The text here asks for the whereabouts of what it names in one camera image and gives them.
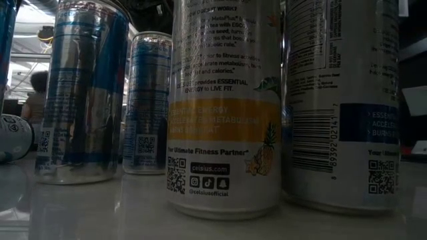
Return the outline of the white Celsius can pineapple print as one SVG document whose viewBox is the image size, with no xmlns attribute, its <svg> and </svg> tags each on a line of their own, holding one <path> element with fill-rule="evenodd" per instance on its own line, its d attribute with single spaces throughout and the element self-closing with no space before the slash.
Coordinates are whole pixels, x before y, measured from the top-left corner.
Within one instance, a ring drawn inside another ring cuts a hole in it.
<svg viewBox="0 0 427 240">
<path fill-rule="evenodd" d="M 281 194 L 280 0 L 174 0 L 167 197 L 253 219 Z"/>
</svg>

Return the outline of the silver blue Red Bull can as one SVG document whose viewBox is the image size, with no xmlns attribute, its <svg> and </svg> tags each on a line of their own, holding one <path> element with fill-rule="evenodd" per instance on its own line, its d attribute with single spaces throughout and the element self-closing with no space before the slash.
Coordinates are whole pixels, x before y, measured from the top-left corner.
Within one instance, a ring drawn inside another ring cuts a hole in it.
<svg viewBox="0 0 427 240">
<path fill-rule="evenodd" d="M 144 31 L 131 44 L 123 138 L 123 170 L 135 175 L 165 171 L 171 35 Z"/>
<path fill-rule="evenodd" d="M 117 169 L 129 19 L 113 0 L 60 0 L 35 178 L 70 185 Z"/>
<path fill-rule="evenodd" d="M 3 112 L 16 16 L 17 0 L 0 0 L 0 114 Z"/>
</svg>

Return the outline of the white Celsius can blue band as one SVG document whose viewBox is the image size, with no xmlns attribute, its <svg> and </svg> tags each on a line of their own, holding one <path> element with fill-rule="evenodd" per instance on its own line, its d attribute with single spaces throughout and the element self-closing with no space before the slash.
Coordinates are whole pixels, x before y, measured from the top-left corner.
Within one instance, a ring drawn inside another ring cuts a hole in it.
<svg viewBox="0 0 427 240">
<path fill-rule="evenodd" d="M 399 0 L 286 0 L 282 190 L 314 209 L 393 212 Z"/>
</svg>

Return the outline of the person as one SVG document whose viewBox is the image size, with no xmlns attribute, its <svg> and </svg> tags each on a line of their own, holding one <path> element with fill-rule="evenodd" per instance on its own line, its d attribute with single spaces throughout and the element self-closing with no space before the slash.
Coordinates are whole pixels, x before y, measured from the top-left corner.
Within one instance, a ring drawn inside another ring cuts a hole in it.
<svg viewBox="0 0 427 240">
<path fill-rule="evenodd" d="M 31 75 L 30 83 L 34 93 L 30 94 L 23 104 L 21 117 L 26 119 L 34 131 L 32 151 L 36 151 L 41 134 L 41 123 L 45 106 L 48 71 L 38 71 Z"/>
</svg>

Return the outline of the grey metal rack beams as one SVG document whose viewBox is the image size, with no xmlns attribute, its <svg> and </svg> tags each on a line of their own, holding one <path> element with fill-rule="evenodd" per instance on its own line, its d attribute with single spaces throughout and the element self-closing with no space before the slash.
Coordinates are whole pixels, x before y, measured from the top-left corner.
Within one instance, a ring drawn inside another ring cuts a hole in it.
<svg viewBox="0 0 427 240">
<path fill-rule="evenodd" d="M 30 76 L 49 69 L 51 41 L 41 40 L 38 33 L 44 27 L 54 26 L 54 17 L 31 3 L 19 8 L 7 74 L 6 99 L 23 102 L 33 92 Z"/>
</svg>

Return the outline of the tall silver Red Bull can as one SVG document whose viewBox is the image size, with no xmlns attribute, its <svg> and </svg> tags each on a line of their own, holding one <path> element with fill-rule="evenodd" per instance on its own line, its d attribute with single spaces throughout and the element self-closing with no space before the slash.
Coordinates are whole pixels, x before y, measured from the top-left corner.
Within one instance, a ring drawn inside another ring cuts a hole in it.
<svg viewBox="0 0 427 240">
<path fill-rule="evenodd" d="M 27 120 L 10 114 L 0 116 L 0 163 L 25 157 L 34 142 L 34 130 Z"/>
</svg>

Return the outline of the white paper sheet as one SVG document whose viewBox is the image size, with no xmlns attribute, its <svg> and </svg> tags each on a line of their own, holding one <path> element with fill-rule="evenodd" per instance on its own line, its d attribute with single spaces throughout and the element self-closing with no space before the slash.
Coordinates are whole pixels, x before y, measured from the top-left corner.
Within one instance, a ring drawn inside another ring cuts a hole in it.
<svg viewBox="0 0 427 240">
<path fill-rule="evenodd" d="M 411 116 L 427 115 L 427 85 L 402 90 Z"/>
</svg>

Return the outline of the small white box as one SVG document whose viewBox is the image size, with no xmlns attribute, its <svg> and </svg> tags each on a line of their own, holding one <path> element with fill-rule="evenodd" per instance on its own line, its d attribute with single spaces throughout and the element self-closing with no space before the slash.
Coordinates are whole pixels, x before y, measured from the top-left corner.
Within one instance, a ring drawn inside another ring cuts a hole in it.
<svg viewBox="0 0 427 240">
<path fill-rule="evenodd" d="M 417 141 L 411 150 L 412 155 L 427 155 L 427 140 Z"/>
</svg>

